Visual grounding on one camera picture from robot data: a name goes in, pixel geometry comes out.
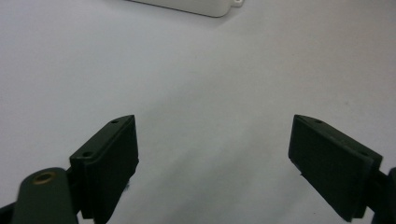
white power strip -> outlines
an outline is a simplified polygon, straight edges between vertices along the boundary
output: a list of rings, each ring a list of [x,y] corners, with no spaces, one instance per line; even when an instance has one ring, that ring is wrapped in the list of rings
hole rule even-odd
[[[159,7],[169,7],[210,17],[221,17],[231,7],[241,7],[244,0],[132,0]]]

white table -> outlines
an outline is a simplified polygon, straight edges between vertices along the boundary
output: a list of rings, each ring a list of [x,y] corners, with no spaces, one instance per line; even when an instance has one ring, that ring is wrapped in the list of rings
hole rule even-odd
[[[129,114],[141,162],[110,223],[344,223],[288,159],[292,117],[396,166],[396,2],[0,2],[0,206]]]

white object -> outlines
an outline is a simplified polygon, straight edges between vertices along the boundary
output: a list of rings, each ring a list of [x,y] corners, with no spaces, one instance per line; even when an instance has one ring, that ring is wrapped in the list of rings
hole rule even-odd
[[[210,17],[221,17],[231,7],[241,7],[244,0],[133,0],[159,7],[169,7]]]

white plastic tab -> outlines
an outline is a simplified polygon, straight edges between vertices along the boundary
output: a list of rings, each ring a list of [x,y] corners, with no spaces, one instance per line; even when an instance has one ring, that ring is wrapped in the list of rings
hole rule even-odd
[[[210,17],[221,17],[231,7],[241,7],[244,0],[132,0],[159,7],[169,7]]]

white surface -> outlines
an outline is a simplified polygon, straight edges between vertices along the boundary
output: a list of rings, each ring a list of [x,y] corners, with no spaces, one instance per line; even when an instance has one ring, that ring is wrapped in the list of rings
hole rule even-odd
[[[1,206],[128,114],[141,162],[110,223],[343,223],[288,159],[294,114],[396,165],[395,1],[5,0],[0,30]]]
[[[210,17],[221,17],[231,7],[241,7],[244,0],[133,0],[160,7],[197,13]]]

